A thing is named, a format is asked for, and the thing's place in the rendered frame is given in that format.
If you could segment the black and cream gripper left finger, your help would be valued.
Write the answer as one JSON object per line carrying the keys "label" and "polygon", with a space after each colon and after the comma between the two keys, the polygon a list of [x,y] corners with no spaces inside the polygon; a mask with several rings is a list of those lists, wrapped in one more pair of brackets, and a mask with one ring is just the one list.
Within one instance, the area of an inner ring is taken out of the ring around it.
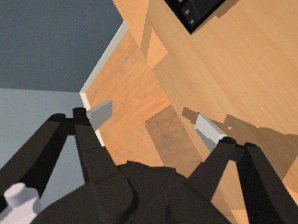
{"label": "black and cream gripper left finger", "polygon": [[[0,169],[0,224],[30,224],[68,135],[75,135],[84,182],[90,181],[103,224],[124,224],[133,191],[95,131],[112,116],[113,100],[89,109],[73,108],[73,118],[51,115]],[[89,177],[88,177],[89,176]]]}

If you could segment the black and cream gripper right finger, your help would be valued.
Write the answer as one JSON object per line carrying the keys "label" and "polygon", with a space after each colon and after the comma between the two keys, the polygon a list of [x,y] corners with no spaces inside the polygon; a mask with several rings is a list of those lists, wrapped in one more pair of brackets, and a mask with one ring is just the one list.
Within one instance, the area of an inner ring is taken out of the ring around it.
{"label": "black and cream gripper right finger", "polygon": [[204,114],[194,129],[210,155],[171,195],[167,224],[202,223],[229,159],[236,162],[249,224],[298,224],[298,205],[260,147],[236,144]]}

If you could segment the black server rack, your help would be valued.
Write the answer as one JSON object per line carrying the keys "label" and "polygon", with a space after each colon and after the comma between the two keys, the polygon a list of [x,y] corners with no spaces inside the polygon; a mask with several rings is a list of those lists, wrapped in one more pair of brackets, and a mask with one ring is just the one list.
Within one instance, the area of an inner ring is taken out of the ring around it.
{"label": "black server rack", "polygon": [[226,0],[164,1],[191,35]]}

